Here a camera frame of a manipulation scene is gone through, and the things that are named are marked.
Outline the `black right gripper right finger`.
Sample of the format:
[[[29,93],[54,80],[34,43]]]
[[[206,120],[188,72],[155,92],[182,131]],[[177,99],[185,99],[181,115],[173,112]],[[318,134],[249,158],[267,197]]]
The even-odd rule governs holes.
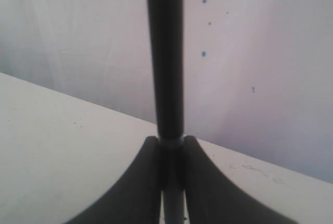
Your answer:
[[[294,223],[223,174],[194,136],[184,137],[181,184],[190,223]]]

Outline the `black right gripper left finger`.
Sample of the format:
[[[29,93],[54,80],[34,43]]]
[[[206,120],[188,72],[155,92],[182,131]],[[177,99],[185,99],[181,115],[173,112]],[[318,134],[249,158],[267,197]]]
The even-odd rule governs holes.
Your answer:
[[[161,148],[149,136],[122,177],[68,223],[159,223]]]

